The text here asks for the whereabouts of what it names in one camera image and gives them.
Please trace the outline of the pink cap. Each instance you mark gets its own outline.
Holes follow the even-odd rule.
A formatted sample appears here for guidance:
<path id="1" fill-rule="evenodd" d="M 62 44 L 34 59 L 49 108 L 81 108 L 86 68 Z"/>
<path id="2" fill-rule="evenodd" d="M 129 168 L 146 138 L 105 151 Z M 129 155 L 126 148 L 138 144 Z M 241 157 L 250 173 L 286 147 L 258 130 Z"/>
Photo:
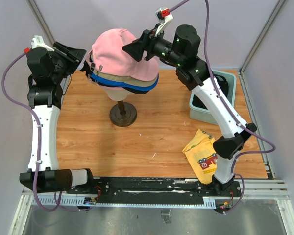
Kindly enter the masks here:
<path id="1" fill-rule="evenodd" d="M 92 61 L 95 70 L 104 74 L 149 82 L 158 76 L 159 67 L 156 59 L 137 62 L 123 46 L 133 42 L 135 36 L 126 29 L 110 29 L 102 33 L 92 45 Z"/>

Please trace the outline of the blue cap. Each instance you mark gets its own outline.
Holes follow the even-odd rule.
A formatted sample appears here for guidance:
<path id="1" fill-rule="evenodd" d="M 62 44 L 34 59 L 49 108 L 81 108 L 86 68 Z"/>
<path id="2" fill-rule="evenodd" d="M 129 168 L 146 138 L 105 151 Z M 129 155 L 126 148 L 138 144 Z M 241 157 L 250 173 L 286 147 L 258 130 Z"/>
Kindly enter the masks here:
<path id="1" fill-rule="evenodd" d="M 87 76 L 92 82 L 110 89 L 124 89 L 135 94 L 146 94 L 154 89 L 158 83 L 159 75 L 151 81 L 141 81 L 132 77 L 120 77 L 116 75 L 104 74 L 95 70 L 92 56 L 89 55 L 84 64 L 89 67 Z"/>

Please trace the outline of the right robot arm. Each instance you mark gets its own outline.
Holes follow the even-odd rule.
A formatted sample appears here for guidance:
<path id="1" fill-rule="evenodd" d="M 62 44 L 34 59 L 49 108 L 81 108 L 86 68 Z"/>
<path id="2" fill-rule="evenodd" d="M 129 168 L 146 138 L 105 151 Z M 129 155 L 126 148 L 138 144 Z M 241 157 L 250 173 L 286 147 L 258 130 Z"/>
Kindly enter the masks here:
<path id="1" fill-rule="evenodd" d="M 209 110 L 222 136 L 213 143 L 217 155 L 217 169 L 209 188 L 218 196 L 230 190 L 234 181 L 234 165 L 251 135 L 257 130 L 254 123 L 247 123 L 228 101 L 207 60 L 198 57 L 200 37 L 196 29 L 188 24 L 180 25 L 173 42 L 156 34 L 156 30 L 144 30 L 140 38 L 125 44 L 122 49 L 135 61 L 158 57 L 176 68 L 176 75 L 188 90 L 192 91 Z"/>

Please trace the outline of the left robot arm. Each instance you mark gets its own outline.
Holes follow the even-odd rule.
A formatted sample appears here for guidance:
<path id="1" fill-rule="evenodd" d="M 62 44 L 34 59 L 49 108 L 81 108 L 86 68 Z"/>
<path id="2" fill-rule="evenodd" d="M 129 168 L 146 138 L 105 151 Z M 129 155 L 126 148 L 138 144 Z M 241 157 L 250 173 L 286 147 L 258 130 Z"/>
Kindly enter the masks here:
<path id="1" fill-rule="evenodd" d="M 26 53 L 31 71 L 26 106 L 32 115 L 32 150 L 22 185 L 37 193 L 69 191 L 77 188 L 85 194 L 95 189 L 90 169 L 59 169 L 56 132 L 67 79 L 82 62 L 86 50 L 55 42 L 52 48 L 32 46 Z"/>

